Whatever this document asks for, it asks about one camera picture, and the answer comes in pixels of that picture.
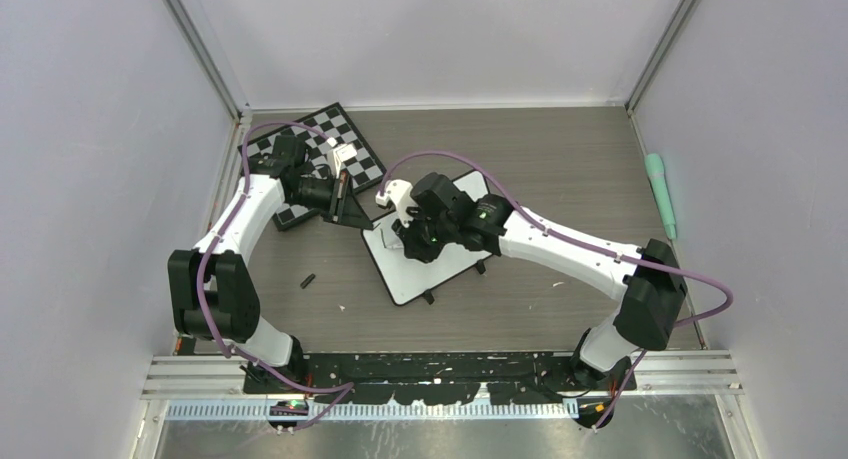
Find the white whiteboard marker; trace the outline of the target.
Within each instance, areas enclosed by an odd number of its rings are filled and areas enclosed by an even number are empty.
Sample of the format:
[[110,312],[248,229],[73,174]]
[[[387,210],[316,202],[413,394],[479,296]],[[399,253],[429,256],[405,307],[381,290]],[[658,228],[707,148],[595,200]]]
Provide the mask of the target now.
[[402,239],[391,229],[381,230],[380,237],[385,249],[389,250],[402,250],[404,248],[404,244]]

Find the small black-framed whiteboard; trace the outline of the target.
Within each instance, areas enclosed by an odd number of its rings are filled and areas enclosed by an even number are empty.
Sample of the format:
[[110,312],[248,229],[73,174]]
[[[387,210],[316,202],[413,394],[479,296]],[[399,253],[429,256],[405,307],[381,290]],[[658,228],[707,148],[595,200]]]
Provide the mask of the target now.
[[403,249],[383,247],[380,231],[392,230],[399,219],[395,210],[374,220],[372,230],[362,232],[380,278],[398,306],[419,297],[432,303],[435,288],[468,269],[484,274],[484,261],[501,254],[498,240],[506,233],[506,219],[512,210],[506,199],[491,193],[484,175],[476,170],[453,180],[430,173],[412,185],[411,197],[417,206],[408,209],[411,220],[446,215],[459,223],[460,241],[447,244],[435,261],[425,264],[406,259]]

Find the black marker cap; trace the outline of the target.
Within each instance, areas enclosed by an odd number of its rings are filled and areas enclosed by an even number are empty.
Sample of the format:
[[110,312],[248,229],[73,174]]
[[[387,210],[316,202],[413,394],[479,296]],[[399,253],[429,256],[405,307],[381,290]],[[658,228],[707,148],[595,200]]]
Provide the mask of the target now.
[[307,288],[314,281],[315,278],[316,278],[316,275],[314,273],[309,274],[305,279],[303,279],[301,281],[299,287],[301,289]]

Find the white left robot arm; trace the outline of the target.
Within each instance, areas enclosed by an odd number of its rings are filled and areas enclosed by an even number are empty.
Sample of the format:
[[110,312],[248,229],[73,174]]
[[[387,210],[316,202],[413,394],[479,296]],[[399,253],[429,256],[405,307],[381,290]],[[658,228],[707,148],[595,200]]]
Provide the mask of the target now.
[[176,330],[195,339],[242,351],[270,365],[268,379],[280,391],[298,391],[307,377],[302,347],[261,315],[248,262],[262,230],[284,205],[316,210],[328,223],[369,230],[371,220],[354,194],[359,149],[336,138],[319,147],[326,169],[315,177],[303,138],[285,136],[273,151],[243,160],[237,192],[212,229],[167,262]]

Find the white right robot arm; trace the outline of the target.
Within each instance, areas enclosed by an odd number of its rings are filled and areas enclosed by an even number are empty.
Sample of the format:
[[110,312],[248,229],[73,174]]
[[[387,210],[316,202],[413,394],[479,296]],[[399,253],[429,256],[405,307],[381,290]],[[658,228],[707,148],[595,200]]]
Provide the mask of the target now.
[[598,388],[632,352],[668,346],[687,288],[681,276],[670,273],[678,262],[662,241],[639,247],[559,230],[503,195],[474,199],[439,173],[415,184],[392,180],[376,202],[395,209],[392,231],[408,259],[433,263],[456,244],[548,267],[616,301],[615,312],[581,336],[570,360],[571,380],[584,389]]

